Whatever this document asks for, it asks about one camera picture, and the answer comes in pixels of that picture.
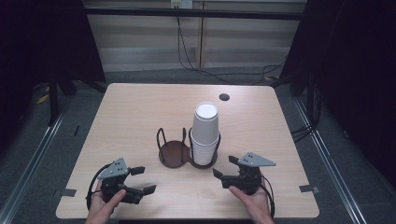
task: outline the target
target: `white paper cup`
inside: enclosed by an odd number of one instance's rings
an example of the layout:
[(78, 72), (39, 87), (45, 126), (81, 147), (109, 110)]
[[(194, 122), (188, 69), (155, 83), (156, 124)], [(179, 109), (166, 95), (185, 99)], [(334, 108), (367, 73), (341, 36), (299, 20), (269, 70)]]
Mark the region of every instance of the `white paper cup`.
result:
[(212, 146), (200, 146), (197, 145), (194, 141), (192, 142), (192, 151), (193, 153), (193, 161), (199, 165), (208, 165), (212, 162), (213, 155), (216, 151), (216, 147), (218, 145), (219, 139)]
[(212, 145), (219, 138), (219, 111), (213, 103), (201, 102), (195, 108), (191, 136), (201, 145)]

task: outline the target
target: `wire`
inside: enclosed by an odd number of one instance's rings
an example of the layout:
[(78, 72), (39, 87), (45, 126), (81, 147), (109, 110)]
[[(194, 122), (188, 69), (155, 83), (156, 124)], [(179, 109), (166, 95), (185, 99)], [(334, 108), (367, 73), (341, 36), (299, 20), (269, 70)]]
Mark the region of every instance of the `wire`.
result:
[(264, 180), (265, 180), (265, 181), (268, 183), (268, 185), (270, 186), (271, 194), (270, 194), (270, 192), (268, 191), (268, 189), (267, 189), (263, 184), (260, 184), (260, 187), (265, 191), (265, 193), (266, 193), (267, 196), (268, 196), (268, 199), (269, 199), (269, 201), (270, 201), (270, 207), (271, 207), (271, 218), (274, 218), (274, 215), (275, 215), (275, 198), (274, 198), (274, 192), (273, 192), (271, 183), (268, 181), (268, 179), (265, 178), (263, 175), (262, 175), (262, 178), (264, 178)]
[(92, 187), (93, 187), (93, 183), (95, 182), (95, 179), (97, 176), (99, 176), (100, 173), (102, 173), (102, 171), (104, 171), (107, 167), (109, 167), (112, 163), (105, 165), (104, 167), (100, 168), (100, 170), (98, 172), (96, 172), (96, 174), (93, 176), (93, 179), (91, 181), (90, 184), (90, 188), (88, 189), (88, 193), (87, 193), (87, 197), (85, 197), (85, 200), (87, 200), (87, 208), (88, 211), (91, 208), (91, 201), (92, 201), (92, 195), (100, 190), (94, 191), (92, 192)]
[(291, 134), (294, 134), (294, 136), (293, 136), (294, 144), (300, 142), (302, 139), (307, 137), (309, 134), (311, 134), (318, 127), (320, 112), (321, 112), (321, 102), (322, 102), (322, 97), (320, 95), (318, 87), (315, 87), (314, 97), (315, 97), (314, 108), (316, 108), (316, 109), (315, 109), (315, 115), (313, 117), (313, 120), (311, 120), (311, 122), (309, 123), (308, 126), (304, 126), (298, 130), (291, 132)]
[[(212, 73), (206, 72), (206, 71), (204, 71), (204, 70), (196, 69), (196, 68), (194, 68), (194, 67), (192, 66), (191, 61), (190, 61), (190, 58), (189, 58), (189, 55), (188, 55), (187, 50), (186, 50), (186, 44), (185, 44), (185, 42), (184, 42), (184, 37), (183, 37), (183, 34), (182, 34), (182, 32), (181, 32), (181, 28), (180, 28), (180, 18), (179, 18), (179, 17), (177, 17), (177, 37), (178, 37), (178, 39), (177, 39), (178, 61), (180, 62), (180, 64), (181, 64), (185, 69), (187, 69), (187, 70), (189, 70), (189, 71), (192, 71), (192, 72), (196, 72), (196, 73), (198, 73), (198, 74), (200, 74), (201, 76), (204, 76), (204, 77), (214, 77), (214, 78), (216, 78), (216, 79), (218, 79), (218, 80), (220, 80), (220, 81), (223, 81), (223, 82), (228, 83), (228, 84), (231, 84), (231, 85), (238, 85), (238, 84), (237, 84), (237, 83), (233, 83), (233, 82), (228, 81), (228, 80), (225, 80), (224, 78), (221, 78), (221, 76), (234, 76), (234, 75), (261, 76), (261, 78), (260, 78), (258, 81), (256, 81), (256, 82), (250, 84), (250, 85), (253, 86), (253, 85), (257, 85), (257, 84), (261, 83), (261, 82), (264, 80), (264, 75), (265, 75), (265, 74), (271, 73), (271, 72), (275, 71), (275, 70), (276, 70), (277, 68), (279, 68), (279, 67), (283, 67), (283, 63), (285, 63), (285, 62), (282, 62), (282, 63), (280, 63), (280, 64), (266, 65), (266, 66), (264, 66), (264, 68), (262, 69), (262, 71), (261, 71), (260, 73), (222, 73), (222, 74), (212, 74)], [(183, 44), (184, 54), (186, 55), (187, 62), (188, 62), (188, 64), (189, 64), (190, 67), (187, 67), (187, 66), (181, 61), (181, 54), (180, 54), (180, 39), (181, 39), (181, 42), (182, 42), (182, 44)], [(268, 67), (274, 67), (274, 68), (271, 69), (271, 70), (269, 70), (269, 71), (264, 72), (264, 70), (267, 69)]]

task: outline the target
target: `hand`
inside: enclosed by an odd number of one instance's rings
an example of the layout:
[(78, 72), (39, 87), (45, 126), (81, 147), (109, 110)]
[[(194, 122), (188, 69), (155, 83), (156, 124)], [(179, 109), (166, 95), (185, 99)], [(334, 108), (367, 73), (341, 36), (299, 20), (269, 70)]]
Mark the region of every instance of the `hand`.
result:
[[(100, 190), (102, 186), (102, 180), (99, 181), (96, 186), (96, 190)], [(110, 219), (111, 214), (115, 207), (117, 207), (125, 196), (125, 189), (121, 189), (117, 192), (108, 203), (103, 201), (103, 192), (99, 191), (92, 195), (92, 202), (90, 213), (88, 214), (86, 224), (106, 224)]]
[[(262, 178), (262, 185), (265, 186), (264, 178)], [(262, 188), (259, 188), (252, 195), (245, 194), (235, 186), (230, 186), (229, 190), (245, 205), (248, 214), (255, 224), (275, 223), (270, 215), (268, 196)]]

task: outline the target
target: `black curtain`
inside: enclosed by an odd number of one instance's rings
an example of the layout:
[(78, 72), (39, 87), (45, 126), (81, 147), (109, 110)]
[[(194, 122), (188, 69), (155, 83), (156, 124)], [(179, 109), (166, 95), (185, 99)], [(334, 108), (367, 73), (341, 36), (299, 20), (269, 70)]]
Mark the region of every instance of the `black curtain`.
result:
[(65, 79), (106, 81), (80, 0), (6, 0), (0, 4), (0, 144), (52, 70)]
[(367, 160), (396, 188), (396, 3), (308, 1), (281, 77), (310, 82)]

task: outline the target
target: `wire cup holder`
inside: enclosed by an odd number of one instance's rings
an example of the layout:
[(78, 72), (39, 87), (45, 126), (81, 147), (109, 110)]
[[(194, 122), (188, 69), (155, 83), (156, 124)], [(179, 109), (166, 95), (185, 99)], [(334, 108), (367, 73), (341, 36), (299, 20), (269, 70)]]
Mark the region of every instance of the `wire cup holder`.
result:
[[(164, 144), (161, 146), (160, 144), (160, 133), (163, 134)], [(190, 138), (190, 147), (187, 147), (185, 144), (187, 137), (186, 129), (183, 128), (182, 131), (182, 141), (169, 141), (166, 142), (165, 133), (163, 128), (160, 128), (157, 132), (157, 146), (160, 150), (158, 156), (160, 158), (161, 163), (168, 168), (177, 168), (184, 165), (186, 162), (189, 162), (193, 167), (198, 169), (207, 169), (212, 167), (216, 160), (218, 159), (218, 149), (221, 140), (221, 134), (219, 133), (219, 141), (216, 144), (216, 149), (212, 155), (212, 161), (207, 165), (200, 165), (194, 162), (194, 149), (191, 141), (191, 128), (189, 130), (189, 138)]]

